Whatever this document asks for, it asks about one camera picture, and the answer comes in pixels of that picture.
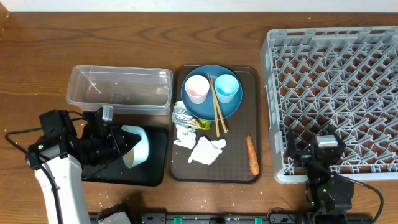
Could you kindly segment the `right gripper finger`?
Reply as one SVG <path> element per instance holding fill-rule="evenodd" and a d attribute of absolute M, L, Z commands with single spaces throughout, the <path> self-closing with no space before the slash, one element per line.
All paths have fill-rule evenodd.
<path fill-rule="evenodd" d="M 294 132 L 293 132 L 292 128 L 289 128 L 288 134 L 289 134 L 289 137 L 288 137 L 288 141 L 287 141 L 287 151 L 288 152 L 296 152 L 297 147 L 296 147 Z"/>
<path fill-rule="evenodd" d="M 329 124 L 327 126 L 327 133 L 328 135 L 333 135 L 336 139 L 337 145 L 344 145 L 343 140 L 339 137 L 339 135 L 337 135 L 337 133 L 335 132 L 335 130 L 332 128 L 332 126 Z"/>

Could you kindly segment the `light blue bowl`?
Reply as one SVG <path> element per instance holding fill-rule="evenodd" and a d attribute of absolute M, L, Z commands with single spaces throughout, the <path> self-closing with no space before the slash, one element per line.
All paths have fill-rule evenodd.
<path fill-rule="evenodd" d="M 123 125 L 121 129 L 141 137 L 141 140 L 129 152 L 123 155 L 124 164 L 130 169 L 147 160 L 149 156 L 149 140 L 142 127 Z"/>

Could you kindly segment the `aluminium foil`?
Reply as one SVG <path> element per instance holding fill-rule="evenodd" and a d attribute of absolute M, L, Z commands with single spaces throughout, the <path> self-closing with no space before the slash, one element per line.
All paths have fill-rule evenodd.
<path fill-rule="evenodd" d="M 177 128 L 177 139 L 174 144 L 188 149 L 193 149 L 196 144 L 196 131 L 191 127 L 189 115 L 184 103 L 177 101 L 172 111 L 172 122 Z"/>

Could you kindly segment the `green snack wrapper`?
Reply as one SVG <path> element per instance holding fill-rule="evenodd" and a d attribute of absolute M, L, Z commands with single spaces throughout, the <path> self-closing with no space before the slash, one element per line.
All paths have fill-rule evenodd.
<path fill-rule="evenodd" d="M 207 131 L 211 129 L 211 121 L 192 118 L 188 121 L 188 126 L 193 129 L 201 129 Z"/>

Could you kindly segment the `white napkin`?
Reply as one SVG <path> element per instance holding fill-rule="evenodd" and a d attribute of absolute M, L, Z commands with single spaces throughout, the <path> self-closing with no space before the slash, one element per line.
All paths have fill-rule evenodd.
<path fill-rule="evenodd" d="M 188 163 L 197 161 L 201 164 L 211 165 L 223 152 L 223 148 L 225 146 L 225 139 L 210 141 L 203 136 L 193 148 L 193 151 L 188 158 Z"/>

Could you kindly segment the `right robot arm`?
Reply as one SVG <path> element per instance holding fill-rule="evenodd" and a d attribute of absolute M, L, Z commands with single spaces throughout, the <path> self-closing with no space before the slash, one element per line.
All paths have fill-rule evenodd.
<path fill-rule="evenodd" d="M 306 149 L 298 149 L 294 132 L 289 129 L 288 156 L 295 167 L 305 168 L 306 195 L 312 208 L 302 217 L 302 223 L 347 223 L 346 211 L 352 208 L 354 183 L 332 174 L 346 144 L 331 126 L 327 134 L 316 136 Z"/>

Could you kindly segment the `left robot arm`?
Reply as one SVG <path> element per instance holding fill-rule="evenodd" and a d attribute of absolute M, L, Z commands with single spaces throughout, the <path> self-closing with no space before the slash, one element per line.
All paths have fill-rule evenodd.
<path fill-rule="evenodd" d="M 90 223 L 83 194 L 84 167 L 99 170 L 123 159 L 132 168 L 149 156 L 147 133 L 137 126 L 112 123 L 113 109 L 78 115 L 85 121 L 79 136 L 71 111 L 52 110 L 40 115 L 43 136 L 28 148 L 27 163 L 41 186 L 49 223 Z"/>

